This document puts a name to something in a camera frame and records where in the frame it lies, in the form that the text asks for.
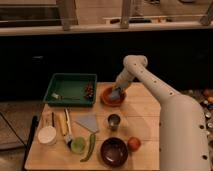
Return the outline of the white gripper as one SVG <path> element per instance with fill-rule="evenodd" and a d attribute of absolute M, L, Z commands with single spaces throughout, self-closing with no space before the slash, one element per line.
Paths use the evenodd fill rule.
<path fill-rule="evenodd" d="M 125 91 L 130 87 L 134 79 L 135 76 L 133 74 L 131 74 L 127 69 L 123 69 L 116 78 L 115 88 Z"/>

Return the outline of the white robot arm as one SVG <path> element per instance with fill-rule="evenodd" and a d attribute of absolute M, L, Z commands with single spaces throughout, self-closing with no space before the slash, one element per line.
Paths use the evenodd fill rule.
<path fill-rule="evenodd" d="M 211 171 L 205 116 L 201 105 L 146 69 L 143 55 L 128 55 L 115 87 L 125 91 L 137 78 L 159 102 L 159 170 Z"/>

